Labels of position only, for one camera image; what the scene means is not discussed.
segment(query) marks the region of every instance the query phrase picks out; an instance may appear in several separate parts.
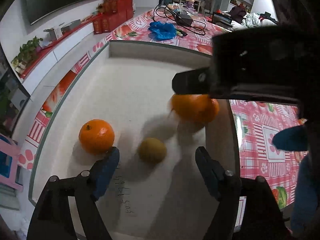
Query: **screw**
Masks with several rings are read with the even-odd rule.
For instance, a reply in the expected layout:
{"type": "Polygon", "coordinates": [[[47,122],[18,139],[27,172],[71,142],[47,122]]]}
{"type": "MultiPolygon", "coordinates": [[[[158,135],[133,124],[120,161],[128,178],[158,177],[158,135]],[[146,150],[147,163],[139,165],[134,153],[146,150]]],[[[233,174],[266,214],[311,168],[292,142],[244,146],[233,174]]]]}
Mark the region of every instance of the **screw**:
{"type": "Polygon", "coordinates": [[[256,177],[256,181],[257,181],[257,182],[263,183],[263,182],[265,182],[265,180],[266,180],[266,179],[265,179],[264,177],[262,177],[262,176],[257,176],[257,177],[256,177]]]}
{"type": "Polygon", "coordinates": [[[55,175],[53,175],[53,176],[51,176],[51,177],[49,178],[49,181],[50,181],[50,182],[54,182],[54,181],[56,181],[57,179],[58,179],[58,177],[55,176],[55,175]]]}
{"type": "Polygon", "coordinates": [[[233,171],[230,170],[226,170],[224,173],[229,177],[232,177],[234,175],[233,171]]]}
{"type": "Polygon", "coordinates": [[[82,176],[82,177],[88,177],[89,174],[90,174],[90,171],[82,171],[82,172],[81,172],[81,176],[82,176]]]}
{"type": "Polygon", "coordinates": [[[207,77],[207,76],[206,76],[205,73],[201,73],[201,74],[198,76],[199,82],[200,82],[200,83],[204,82],[206,77],[207,77]]]}

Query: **blue gripper pad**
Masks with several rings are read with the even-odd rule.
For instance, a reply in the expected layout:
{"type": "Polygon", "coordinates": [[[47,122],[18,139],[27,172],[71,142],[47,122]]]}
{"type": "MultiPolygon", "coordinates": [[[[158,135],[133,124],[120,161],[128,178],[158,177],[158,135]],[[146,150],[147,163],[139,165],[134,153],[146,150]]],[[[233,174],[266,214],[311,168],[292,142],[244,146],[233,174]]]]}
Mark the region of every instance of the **blue gripper pad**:
{"type": "Polygon", "coordinates": [[[224,180],[225,170],[218,161],[211,159],[203,146],[197,148],[195,159],[210,195],[220,201],[221,194],[218,190],[218,182],[224,180]]]}
{"type": "Polygon", "coordinates": [[[110,180],[115,172],[120,159],[120,153],[117,147],[112,147],[107,156],[96,161],[90,169],[90,179],[95,182],[95,190],[92,195],[97,201],[106,193],[110,180]]]}

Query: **clothes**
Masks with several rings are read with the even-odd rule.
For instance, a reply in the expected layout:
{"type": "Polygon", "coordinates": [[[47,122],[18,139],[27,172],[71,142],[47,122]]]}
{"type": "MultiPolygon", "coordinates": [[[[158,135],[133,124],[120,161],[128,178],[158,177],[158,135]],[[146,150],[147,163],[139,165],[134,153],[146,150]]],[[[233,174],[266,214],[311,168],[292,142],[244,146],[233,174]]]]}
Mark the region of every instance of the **clothes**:
{"type": "Polygon", "coordinates": [[[177,35],[172,23],[151,22],[148,30],[155,34],[158,41],[169,40],[177,35]]]}
{"type": "Polygon", "coordinates": [[[311,174],[309,156],[305,156],[299,166],[295,201],[291,214],[291,230],[294,237],[301,235],[311,222],[318,206],[320,182],[314,181],[311,174]]]}
{"type": "Polygon", "coordinates": [[[268,19],[270,21],[272,21],[274,24],[278,24],[279,22],[276,21],[276,19],[271,18],[269,15],[266,15],[265,13],[260,14],[259,17],[260,21],[262,21],[263,19],[268,19]]]}
{"type": "Polygon", "coordinates": [[[241,25],[248,28],[260,27],[261,22],[259,20],[259,15],[256,13],[248,13],[242,20],[241,25]]]}
{"type": "Polygon", "coordinates": [[[247,14],[243,6],[235,6],[229,12],[230,17],[237,23],[242,23],[243,17],[247,14]]]}

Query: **potted plant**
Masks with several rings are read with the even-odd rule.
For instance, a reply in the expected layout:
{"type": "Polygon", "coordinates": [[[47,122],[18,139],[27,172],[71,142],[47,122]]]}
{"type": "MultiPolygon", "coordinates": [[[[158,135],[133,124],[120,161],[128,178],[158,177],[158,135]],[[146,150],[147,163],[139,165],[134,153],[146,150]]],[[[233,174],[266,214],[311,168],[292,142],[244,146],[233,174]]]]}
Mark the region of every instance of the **potted plant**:
{"type": "Polygon", "coordinates": [[[41,50],[39,44],[40,41],[43,41],[43,39],[35,36],[32,40],[29,40],[26,44],[23,44],[20,47],[19,54],[11,61],[11,64],[16,72],[22,74],[26,66],[36,59],[37,52],[41,50]]]}
{"type": "Polygon", "coordinates": [[[96,10],[98,10],[100,13],[104,13],[103,3],[99,3],[96,7],[96,10]]]}

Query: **blue plastic bag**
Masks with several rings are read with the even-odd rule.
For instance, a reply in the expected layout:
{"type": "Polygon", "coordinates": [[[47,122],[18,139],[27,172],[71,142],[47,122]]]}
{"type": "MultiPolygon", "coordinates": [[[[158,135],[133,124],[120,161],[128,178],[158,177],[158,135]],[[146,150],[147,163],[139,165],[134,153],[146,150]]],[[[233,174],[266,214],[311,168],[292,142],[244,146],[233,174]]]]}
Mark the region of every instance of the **blue plastic bag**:
{"type": "Polygon", "coordinates": [[[151,22],[149,30],[155,34],[158,41],[169,40],[177,35],[172,23],[151,22]]]}

